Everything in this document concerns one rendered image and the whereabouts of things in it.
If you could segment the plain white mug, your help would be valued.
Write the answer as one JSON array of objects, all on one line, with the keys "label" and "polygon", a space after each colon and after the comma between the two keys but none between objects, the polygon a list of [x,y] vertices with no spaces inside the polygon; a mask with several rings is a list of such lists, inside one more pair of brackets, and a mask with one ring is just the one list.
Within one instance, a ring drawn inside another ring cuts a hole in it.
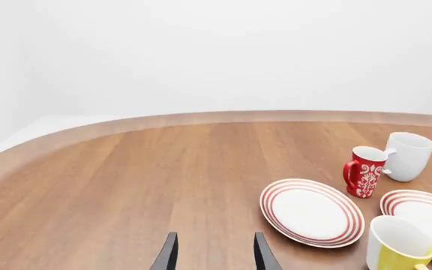
[{"label": "plain white mug", "polygon": [[409,132],[389,134],[385,151],[388,159],[383,172],[398,182],[411,182],[426,167],[432,153],[432,141]]}]

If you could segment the white plate with red rings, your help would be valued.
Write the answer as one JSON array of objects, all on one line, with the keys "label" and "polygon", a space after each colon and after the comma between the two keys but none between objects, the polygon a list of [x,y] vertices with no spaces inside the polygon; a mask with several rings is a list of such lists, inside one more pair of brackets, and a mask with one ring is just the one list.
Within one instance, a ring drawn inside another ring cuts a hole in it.
[{"label": "white plate with red rings", "polygon": [[383,215],[393,215],[412,222],[432,238],[432,193],[421,190],[393,190],[379,201]]},{"label": "white plate with red rings", "polygon": [[365,231],[360,208],[339,190],[318,181],[274,181],[260,194],[259,206],[278,232],[311,247],[346,247]]}]

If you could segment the yellow and white mug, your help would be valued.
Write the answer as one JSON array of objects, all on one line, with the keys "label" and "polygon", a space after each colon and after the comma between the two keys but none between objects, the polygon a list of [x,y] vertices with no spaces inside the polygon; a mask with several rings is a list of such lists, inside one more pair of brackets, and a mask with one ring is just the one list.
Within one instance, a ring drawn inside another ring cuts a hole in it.
[{"label": "yellow and white mug", "polygon": [[432,238],[401,217],[380,215],[370,222],[366,265],[370,270],[429,270]]}]

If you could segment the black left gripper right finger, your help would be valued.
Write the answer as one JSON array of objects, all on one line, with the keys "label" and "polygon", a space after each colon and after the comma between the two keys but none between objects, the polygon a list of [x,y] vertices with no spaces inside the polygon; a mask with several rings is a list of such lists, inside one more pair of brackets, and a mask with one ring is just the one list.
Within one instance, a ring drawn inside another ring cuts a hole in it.
[{"label": "black left gripper right finger", "polygon": [[256,232],[253,240],[256,270],[283,270],[272,253],[262,232]]}]

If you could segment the red patterned mug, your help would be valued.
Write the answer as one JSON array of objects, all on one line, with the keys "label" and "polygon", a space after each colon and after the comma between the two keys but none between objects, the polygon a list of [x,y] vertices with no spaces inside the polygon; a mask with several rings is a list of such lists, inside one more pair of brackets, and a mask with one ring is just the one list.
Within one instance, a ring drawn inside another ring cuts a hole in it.
[{"label": "red patterned mug", "polygon": [[377,186],[378,179],[388,155],[370,146],[356,146],[352,159],[343,166],[343,179],[348,193],[359,198],[369,198]]}]

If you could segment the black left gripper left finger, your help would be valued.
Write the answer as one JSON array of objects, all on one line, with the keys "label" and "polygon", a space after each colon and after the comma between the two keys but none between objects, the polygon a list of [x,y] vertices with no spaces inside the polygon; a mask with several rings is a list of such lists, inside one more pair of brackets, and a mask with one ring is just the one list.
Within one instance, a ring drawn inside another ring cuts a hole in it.
[{"label": "black left gripper left finger", "polygon": [[170,232],[149,270],[176,270],[178,253],[178,233]]}]

